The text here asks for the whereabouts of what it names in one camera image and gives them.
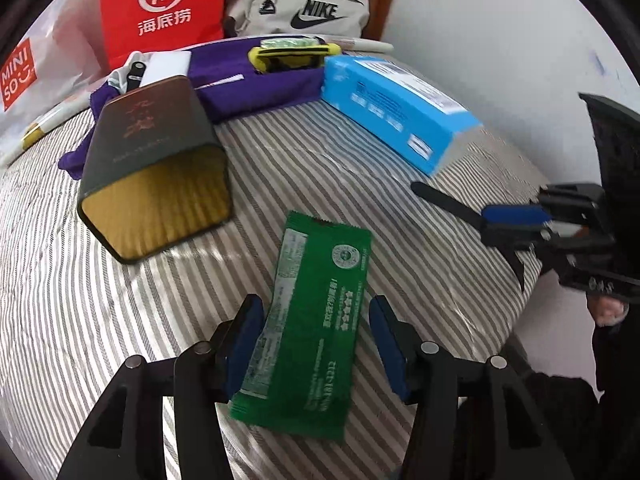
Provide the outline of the person's right hand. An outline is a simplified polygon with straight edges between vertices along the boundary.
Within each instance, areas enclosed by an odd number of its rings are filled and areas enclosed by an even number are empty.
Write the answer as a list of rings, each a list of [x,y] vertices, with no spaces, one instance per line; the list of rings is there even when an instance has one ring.
[[[623,321],[629,310],[628,304],[609,296],[588,295],[587,309],[597,326],[614,326]]]

